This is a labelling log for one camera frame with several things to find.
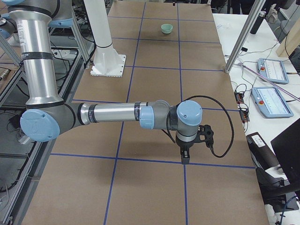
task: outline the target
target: black monitor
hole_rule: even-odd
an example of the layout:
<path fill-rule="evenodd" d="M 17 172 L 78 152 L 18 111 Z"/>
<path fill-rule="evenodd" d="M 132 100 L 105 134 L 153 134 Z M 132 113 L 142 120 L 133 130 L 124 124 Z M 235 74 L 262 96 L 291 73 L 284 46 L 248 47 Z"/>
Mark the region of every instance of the black monitor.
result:
<path fill-rule="evenodd" d="M 290 185 L 280 187 L 273 196 L 295 192 L 300 198 L 300 119 L 271 141 L 275 155 Z"/>

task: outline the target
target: blue cable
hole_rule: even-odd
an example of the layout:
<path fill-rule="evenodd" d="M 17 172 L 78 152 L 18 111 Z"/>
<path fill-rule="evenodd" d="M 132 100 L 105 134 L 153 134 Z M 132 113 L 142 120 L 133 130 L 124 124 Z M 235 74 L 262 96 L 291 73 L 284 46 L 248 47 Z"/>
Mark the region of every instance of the blue cable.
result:
<path fill-rule="evenodd" d="M 282 219 L 283 219 L 283 214 L 285 213 L 285 210 L 287 208 L 287 205 L 290 203 L 291 200 L 293 200 L 294 198 L 296 198 L 297 196 L 293 196 L 292 198 L 290 198 L 286 203 L 285 203 L 285 206 L 283 208 L 283 211 L 282 211 L 282 214 L 281 214 L 281 218 L 280 218 L 280 222 L 279 222 L 279 225 L 281 225 L 282 223 Z"/>

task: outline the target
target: white table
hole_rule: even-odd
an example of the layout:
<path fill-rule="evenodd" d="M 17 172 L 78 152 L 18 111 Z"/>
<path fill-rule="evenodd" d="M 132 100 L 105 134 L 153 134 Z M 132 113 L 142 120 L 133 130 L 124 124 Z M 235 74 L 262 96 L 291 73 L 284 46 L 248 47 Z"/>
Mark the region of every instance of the white table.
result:
<path fill-rule="evenodd" d="M 247 19 L 247 15 L 228 15 L 228 14 L 213 14 L 217 32 L 220 38 L 220 42 L 222 44 L 222 49 L 224 55 L 230 55 L 231 51 L 236 43 L 236 40 L 240 34 L 240 31 Z M 267 58 L 268 59 L 275 59 L 275 60 L 286 60 L 287 58 L 280 58 L 276 55 L 276 50 L 279 47 L 279 43 L 277 42 L 276 37 L 274 36 L 271 28 L 267 24 L 266 21 L 263 21 L 261 24 L 258 32 L 255 35 L 249 34 L 247 37 L 244 46 L 248 49 L 248 54 L 244 56 L 240 56 L 235 64 L 245 61 L 254 61 L 257 62 L 259 58 Z M 254 71 L 257 70 L 257 63 L 252 62 L 245 62 L 244 65 L 253 69 Z M 296 73 L 295 68 L 288 60 L 285 62 L 285 68 L 288 73 Z M 234 66 L 230 71 L 231 81 L 236 82 L 237 84 L 244 83 L 247 85 L 247 90 L 251 89 L 251 85 L 244 81 L 241 77 L 242 75 L 242 68 L 241 66 Z M 263 87 L 263 86 L 271 86 L 270 84 L 263 82 L 261 79 L 255 79 L 255 75 L 248 72 L 244 69 L 243 77 L 251 83 L 254 83 L 255 87 Z M 300 97 L 300 77 L 298 74 L 288 75 L 290 80 L 289 84 L 280 85 L 282 88 L 286 89 L 287 91 L 291 92 L 292 94 Z M 237 91 L 245 90 L 245 87 L 240 87 Z M 289 96 L 282 93 L 286 100 L 292 100 Z M 271 147 L 271 140 L 275 138 L 278 134 L 280 134 L 283 130 L 289 127 L 292 123 L 294 123 L 297 119 L 300 118 L 300 102 L 293 101 L 288 103 L 294 116 L 291 118 L 284 118 L 284 119 L 266 119 L 260 113 L 255 102 L 253 101 L 252 97 L 250 97 L 250 91 L 245 93 L 244 97 L 245 103 L 249 106 L 249 118 L 250 122 L 248 123 L 248 129 L 246 131 L 246 135 L 258 132 L 262 138 L 265 140 L 267 145 Z M 282 177 L 282 175 L 277 174 L 276 170 L 269 169 L 268 171 L 274 177 Z M 272 212 L 270 208 L 266 207 L 269 220 L 272 220 Z M 285 212 L 285 218 L 283 220 L 283 225 L 287 224 L 299 224 L 300 221 L 300 210 L 299 211 L 291 211 Z"/>

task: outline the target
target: device screen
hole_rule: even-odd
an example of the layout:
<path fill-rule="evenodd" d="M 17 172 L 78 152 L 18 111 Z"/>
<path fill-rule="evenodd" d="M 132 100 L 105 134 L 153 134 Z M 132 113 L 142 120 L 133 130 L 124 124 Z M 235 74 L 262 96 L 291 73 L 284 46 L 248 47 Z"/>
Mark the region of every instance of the device screen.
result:
<path fill-rule="evenodd" d="M 285 80 L 284 72 L 279 61 L 266 60 L 264 62 L 267 77 L 275 80 Z"/>
<path fill-rule="evenodd" d="M 289 113 L 282 98 L 277 94 L 274 88 L 262 88 L 258 89 L 258 92 L 271 115 Z"/>

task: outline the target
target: bowl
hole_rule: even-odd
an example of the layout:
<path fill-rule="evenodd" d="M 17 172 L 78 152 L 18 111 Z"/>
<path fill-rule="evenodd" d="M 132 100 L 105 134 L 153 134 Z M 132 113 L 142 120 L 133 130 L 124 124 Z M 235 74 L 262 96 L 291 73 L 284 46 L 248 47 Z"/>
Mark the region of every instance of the bowl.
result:
<path fill-rule="evenodd" d="M 165 23 L 161 25 L 161 32 L 164 34 L 170 34 L 173 30 L 173 26 L 171 24 Z"/>

